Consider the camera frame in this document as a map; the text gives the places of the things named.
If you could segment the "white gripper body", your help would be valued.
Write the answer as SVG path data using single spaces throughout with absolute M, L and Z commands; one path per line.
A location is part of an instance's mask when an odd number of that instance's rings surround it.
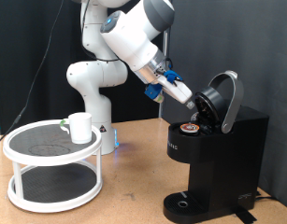
M 182 104 L 185 104 L 191 100 L 192 92 L 191 90 L 182 82 L 175 81 L 174 84 L 170 83 L 166 77 L 159 76 L 157 78 L 159 84 L 162 85 L 163 91 L 173 97 L 175 100 Z

